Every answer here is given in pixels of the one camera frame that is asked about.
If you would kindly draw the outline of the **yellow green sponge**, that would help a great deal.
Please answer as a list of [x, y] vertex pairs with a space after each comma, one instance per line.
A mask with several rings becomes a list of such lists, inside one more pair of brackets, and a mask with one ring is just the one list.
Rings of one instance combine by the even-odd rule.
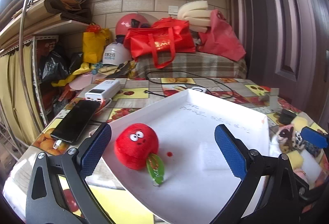
[[303, 157], [299, 153], [299, 151], [294, 150], [292, 152], [287, 153], [289, 161], [291, 163], [292, 169], [298, 169], [302, 167]]

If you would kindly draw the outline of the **red apple plush toy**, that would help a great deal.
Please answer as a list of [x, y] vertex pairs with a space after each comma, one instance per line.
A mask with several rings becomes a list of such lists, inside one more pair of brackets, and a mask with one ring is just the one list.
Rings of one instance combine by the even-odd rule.
[[119, 162], [132, 170], [147, 168], [155, 186], [165, 179], [165, 165], [158, 156], [158, 149], [156, 132], [143, 123], [128, 126], [114, 142], [114, 153]]

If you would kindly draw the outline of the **cow print fabric pouch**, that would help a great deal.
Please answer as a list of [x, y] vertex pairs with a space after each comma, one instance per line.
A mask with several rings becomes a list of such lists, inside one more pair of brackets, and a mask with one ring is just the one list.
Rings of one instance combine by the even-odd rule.
[[318, 157], [321, 152], [319, 147], [314, 146], [310, 142], [303, 139], [300, 132], [297, 131], [292, 138], [292, 147], [299, 152], [302, 150], [307, 150], [307, 152], [309, 152], [309, 154], [311, 154], [313, 157]]

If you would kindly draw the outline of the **pale yellow foam block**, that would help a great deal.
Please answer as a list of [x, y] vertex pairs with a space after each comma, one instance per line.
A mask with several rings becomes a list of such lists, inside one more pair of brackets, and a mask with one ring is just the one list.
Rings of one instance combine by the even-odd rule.
[[295, 131], [301, 132], [304, 127], [310, 127], [313, 123], [313, 120], [309, 118], [307, 115], [297, 115], [291, 122], [291, 124], [294, 126]]

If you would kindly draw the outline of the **white foam sheet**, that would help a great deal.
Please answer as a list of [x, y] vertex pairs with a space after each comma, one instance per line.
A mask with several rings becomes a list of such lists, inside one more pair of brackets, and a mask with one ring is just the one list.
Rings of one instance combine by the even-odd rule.
[[301, 151], [301, 156], [303, 158], [301, 170], [305, 173], [305, 179], [309, 185], [309, 189], [322, 185], [325, 176], [315, 158], [305, 149]]

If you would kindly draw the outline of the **black smartphone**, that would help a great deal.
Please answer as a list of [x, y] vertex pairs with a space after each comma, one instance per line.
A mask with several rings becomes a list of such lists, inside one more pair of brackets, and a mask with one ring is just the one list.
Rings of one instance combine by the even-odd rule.
[[80, 100], [55, 127], [51, 137], [68, 144], [74, 143], [99, 107], [100, 103], [98, 101]]

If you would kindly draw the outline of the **black cube charger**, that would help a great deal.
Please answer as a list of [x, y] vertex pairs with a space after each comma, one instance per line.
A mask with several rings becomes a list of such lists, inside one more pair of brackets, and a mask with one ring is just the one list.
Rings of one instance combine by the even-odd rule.
[[296, 116], [296, 113], [291, 112], [290, 110], [282, 109], [279, 116], [279, 122], [282, 125], [289, 125]]

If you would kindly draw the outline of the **white box tray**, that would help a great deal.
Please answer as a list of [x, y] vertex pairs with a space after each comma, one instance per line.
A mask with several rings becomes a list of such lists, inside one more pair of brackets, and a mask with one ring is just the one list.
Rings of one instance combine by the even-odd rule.
[[113, 121], [112, 137], [136, 122], [149, 125], [158, 135], [165, 166], [163, 185], [154, 186], [146, 170], [120, 164], [113, 143], [87, 181], [132, 194], [169, 223], [211, 222], [239, 184], [215, 142], [219, 124], [248, 148], [269, 153], [266, 115], [195, 90], [176, 93]]

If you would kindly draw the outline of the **grey metal phone stand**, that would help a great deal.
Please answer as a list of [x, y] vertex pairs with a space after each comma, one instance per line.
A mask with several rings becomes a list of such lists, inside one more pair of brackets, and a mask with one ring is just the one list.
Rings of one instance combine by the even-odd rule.
[[265, 92], [263, 95], [259, 96], [260, 101], [268, 101], [269, 108], [272, 111], [276, 111], [276, 112], [280, 110], [278, 98], [279, 98], [279, 88], [271, 88], [269, 92]]

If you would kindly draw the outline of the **black plastic bag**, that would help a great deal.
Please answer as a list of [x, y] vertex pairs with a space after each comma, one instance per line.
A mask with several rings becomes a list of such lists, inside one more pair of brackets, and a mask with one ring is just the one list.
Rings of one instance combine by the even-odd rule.
[[83, 53], [75, 52], [67, 61], [57, 51], [51, 51], [47, 57], [41, 57], [38, 76], [41, 82], [55, 82], [66, 79], [78, 70], [83, 61]]

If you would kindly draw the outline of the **white helmet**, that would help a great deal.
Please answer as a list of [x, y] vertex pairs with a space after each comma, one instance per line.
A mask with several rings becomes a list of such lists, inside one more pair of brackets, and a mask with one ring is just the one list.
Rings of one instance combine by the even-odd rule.
[[121, 43], [111, 43], [106, 46], [103, 53], [103, 64], [119, 66], [122, 63], [131, 61], [130, 51]]

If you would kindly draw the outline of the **dark red cloth bag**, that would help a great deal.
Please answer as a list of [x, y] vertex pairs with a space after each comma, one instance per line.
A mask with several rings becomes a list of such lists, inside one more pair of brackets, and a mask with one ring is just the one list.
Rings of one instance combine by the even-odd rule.
[[197, 50], [222, 56], [235, 62], [243, 59], [246, 51], [231, 25], [218, 9], [211, 11], [210, 24], [206, 33], [198, 33], [201, 44], [197, 46]]

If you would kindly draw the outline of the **red helmet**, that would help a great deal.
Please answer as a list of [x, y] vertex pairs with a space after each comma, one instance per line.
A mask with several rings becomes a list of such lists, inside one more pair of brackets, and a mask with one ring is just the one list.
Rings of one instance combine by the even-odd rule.
[[126, 14], [118, 20], [115, 26], [115, 33], [116, 35], [125, 36], [128, 33], [128, 29], [140, 28], [143, 24], [149, 24], [144, 16], [138, 13]]

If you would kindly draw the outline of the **cream foam roll stack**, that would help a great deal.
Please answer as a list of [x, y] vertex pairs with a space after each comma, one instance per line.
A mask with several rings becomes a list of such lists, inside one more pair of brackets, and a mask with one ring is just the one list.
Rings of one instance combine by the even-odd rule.
[[188, 21], [193, 32], [206, 33], [210, 27], [211, 11], [205, 0], [191, 1], [178, 9], [177, 19]]

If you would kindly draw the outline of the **white wireless charger puck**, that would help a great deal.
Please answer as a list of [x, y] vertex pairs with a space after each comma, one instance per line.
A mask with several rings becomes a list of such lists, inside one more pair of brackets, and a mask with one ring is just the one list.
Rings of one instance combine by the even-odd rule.
[[207, 89], [204, 87], [200, 87], [200, 86], [193, 86], [191, 87], [192, 90], [198, 91], [198, 92], [203, 92], [203, 93], [207, 93]]

